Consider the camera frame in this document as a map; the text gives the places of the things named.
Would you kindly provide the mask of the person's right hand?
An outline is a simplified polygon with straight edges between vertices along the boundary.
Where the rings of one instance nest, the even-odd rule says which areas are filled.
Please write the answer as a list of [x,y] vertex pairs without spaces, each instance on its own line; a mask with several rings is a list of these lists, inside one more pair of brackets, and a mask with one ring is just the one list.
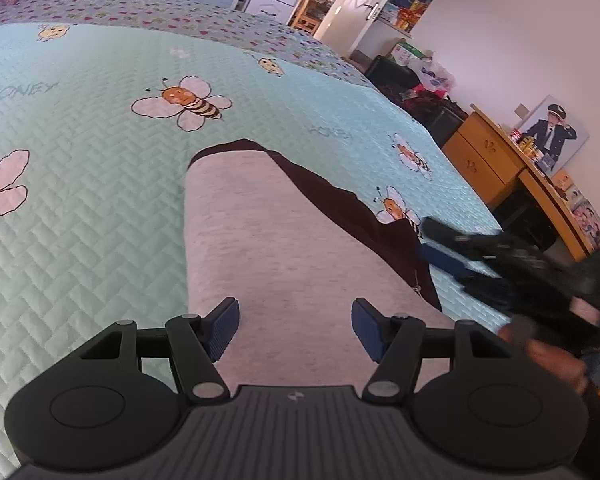
[[535,339],[529,339],[522,346],[522,351],[535,364],[553,374],[580,396],[585,392],[588,386],[585,362],[561,348]]

